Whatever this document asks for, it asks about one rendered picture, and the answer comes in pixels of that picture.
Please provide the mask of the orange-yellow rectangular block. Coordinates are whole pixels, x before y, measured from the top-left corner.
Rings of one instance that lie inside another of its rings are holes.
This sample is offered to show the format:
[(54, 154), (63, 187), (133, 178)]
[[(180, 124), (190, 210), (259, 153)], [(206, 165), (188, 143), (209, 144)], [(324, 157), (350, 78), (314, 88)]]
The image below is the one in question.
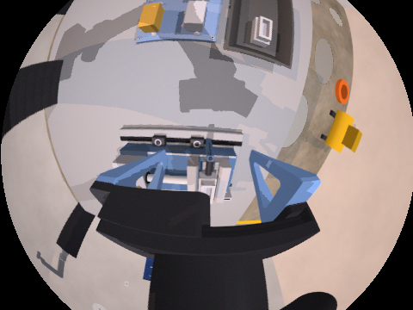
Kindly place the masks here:
[(139, 19), (138, 28), (144, 33), (160, 31), (164, 9), (161, 3), (146, 4)]

